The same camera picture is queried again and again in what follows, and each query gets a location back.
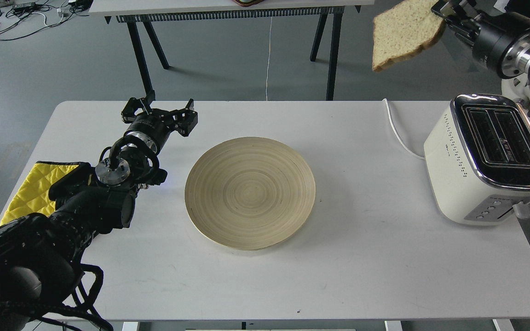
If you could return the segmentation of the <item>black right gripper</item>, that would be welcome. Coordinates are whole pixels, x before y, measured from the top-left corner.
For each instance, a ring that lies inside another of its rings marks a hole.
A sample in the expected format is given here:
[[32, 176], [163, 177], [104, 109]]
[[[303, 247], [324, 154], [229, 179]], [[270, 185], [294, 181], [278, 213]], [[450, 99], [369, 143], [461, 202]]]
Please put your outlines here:
[[516, 12], [498, 16], [477, 15], [475, 0], [438, 0], [432, 13], [441, 17], [458, 39], [471, 48], [480, 65], [494, 71], [499, 78], [513, 78], [524, 73], [515, 64], [517, 55], [508, 52], [530, 29], [530, 18]]

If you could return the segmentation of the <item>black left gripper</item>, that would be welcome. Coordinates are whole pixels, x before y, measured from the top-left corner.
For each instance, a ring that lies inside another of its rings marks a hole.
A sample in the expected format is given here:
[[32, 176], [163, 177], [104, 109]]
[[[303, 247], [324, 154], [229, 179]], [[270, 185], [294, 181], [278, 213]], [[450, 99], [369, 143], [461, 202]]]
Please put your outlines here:
[[171, 132], [188, 137], [198, 123], [194, 100], [190, 98], [183, 109], [171, 112], [151, 108], [153, 96], [131, 97], [121, 111], [122, 122], [130, 124], [124, 136], [143, 141], [152, 151], [161, 151]]

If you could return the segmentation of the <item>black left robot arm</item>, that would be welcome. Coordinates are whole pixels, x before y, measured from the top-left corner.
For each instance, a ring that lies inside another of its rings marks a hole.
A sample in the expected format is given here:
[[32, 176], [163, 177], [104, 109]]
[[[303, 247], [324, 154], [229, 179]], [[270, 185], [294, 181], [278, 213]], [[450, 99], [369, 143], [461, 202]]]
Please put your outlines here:
[[94, 307], [103, 270], [82, 256], [97, 235], [130, 226], [138, 192], [166, 180], [158, 155], [171, 132], [189, 136], [198, 122], [194, 100], [166, 111], [151, 107], [154, 99], [150, 91], [128, 100], [124, 135], [102, 151], [97, 166], [79, 163], [51, 186], [49, 216], [32, 212], [0, 226], [0, 331], [20, 331], [33, 320], [75, 330], [47, 314], [113, 330]]

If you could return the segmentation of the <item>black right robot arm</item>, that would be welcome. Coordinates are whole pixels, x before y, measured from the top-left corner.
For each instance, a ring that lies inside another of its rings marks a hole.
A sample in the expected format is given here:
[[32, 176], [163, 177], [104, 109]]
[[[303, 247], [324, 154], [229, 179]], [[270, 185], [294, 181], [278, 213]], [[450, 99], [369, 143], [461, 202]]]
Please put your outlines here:
[[530, 17], [513, 11], [492, 16], [475, 8], [476, 4], [474, 0], [439, 0], [431, 11], [469, 46], [480, 65], [506, 80], [525, 74], [530, 84]]

